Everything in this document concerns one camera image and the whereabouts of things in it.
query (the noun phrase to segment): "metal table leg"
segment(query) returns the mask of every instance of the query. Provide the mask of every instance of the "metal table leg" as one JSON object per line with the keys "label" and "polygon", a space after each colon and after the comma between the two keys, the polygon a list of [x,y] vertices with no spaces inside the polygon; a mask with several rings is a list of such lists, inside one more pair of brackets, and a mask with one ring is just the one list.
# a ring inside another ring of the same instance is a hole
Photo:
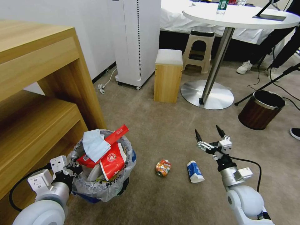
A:
{"label": "metal table leg", "polygon": [[232,105],[234,97],[231,91],[214,82],[233,32],[234,28],[225,28],[207,81],[189,81],[182,85],[182,96],[193,105],[205,109],[224,109]]}

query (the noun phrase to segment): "trash can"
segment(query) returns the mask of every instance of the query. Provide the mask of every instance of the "trash can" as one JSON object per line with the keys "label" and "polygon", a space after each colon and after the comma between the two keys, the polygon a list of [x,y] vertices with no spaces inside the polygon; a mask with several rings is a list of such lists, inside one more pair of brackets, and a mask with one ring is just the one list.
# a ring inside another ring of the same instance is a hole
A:
{"label": "trash can", "polygon": [[[100,129],[100,133],[109,136],[112,131]],[[129,183],[129,175],[136,164],[136,154],[130,141],[122,136],[119,140],[123,149],[126,151],[125,167],[118,172],[117,177],[112,181],[87,182],[85,178],[76,176],[73,180],[72,192],[91,203],[99,201],[107,202],[115,196],[121,195]],[[85,154],[82,139],[76,144],[73,151],[68,155],[68,160],[74,160]]]}
{"label": "trash can", "polygon": [[263,130],[285,104],[285,100],[274,92],[255,91],[238,115],[238,119],[250,129]]}

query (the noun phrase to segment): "white air purifier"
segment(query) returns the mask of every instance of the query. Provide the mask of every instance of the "white air purifier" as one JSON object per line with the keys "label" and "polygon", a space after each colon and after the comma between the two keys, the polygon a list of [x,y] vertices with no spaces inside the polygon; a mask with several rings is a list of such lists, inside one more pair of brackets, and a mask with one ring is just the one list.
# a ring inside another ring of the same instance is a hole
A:
{"label": "white air purifier", "polygon": [[138,90],[155,71],[161,0],[107,0],[118,83]]}

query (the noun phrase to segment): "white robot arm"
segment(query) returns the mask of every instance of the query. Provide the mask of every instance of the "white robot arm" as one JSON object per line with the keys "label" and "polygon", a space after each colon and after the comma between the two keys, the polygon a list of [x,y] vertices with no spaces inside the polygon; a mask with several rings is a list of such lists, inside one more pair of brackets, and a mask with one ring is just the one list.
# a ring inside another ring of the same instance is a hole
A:
{"label": "white robot arm", "polygon": [[197,130],[196,140],[198,147],[211,154],[218,163],[218,171],[222,176],[223,185],[227,191],[227,200],[233,210],[239,225],[272,225],[262,196],[252,187],[244,185],[246,179],[253,173],[250,168],[237,169],[232,162],[229,152],[232,147],[230,137],[218,126],[217,130],[222,137],[219,142],[203,142]]}
{"label": "white robot arm", "polygon": [[72,190],[72,181],[82,172],[78,163],[67,163],[66,156],[50,160],[53,177],[44,169],[27,179],[37,194],[35,203],[22,210],[13,225],[63,225],[67,215],[67,201]]}

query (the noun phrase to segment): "plastic stool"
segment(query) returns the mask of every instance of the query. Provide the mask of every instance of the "plastic stool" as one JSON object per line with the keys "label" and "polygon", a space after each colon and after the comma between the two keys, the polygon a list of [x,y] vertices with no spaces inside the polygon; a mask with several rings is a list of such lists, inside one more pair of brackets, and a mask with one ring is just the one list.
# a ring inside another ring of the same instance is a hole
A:
{"label": "plastic stool", "polygon": [[[186,65],[201,66],[201,73],[208,73],[211,60],[211,51],[213,41],[215,39],[214,32],[199,32],[192,30],[187,41],[187,46],[183,54],[183,69]],[[203,41],[206,44],[204,52],[193,50],[193,44],[196,41]]]}
{"label": "plastic stool", "polygon": [[159,49],[155,62],[154,101],[177,101],[183,69],[182,51]]}

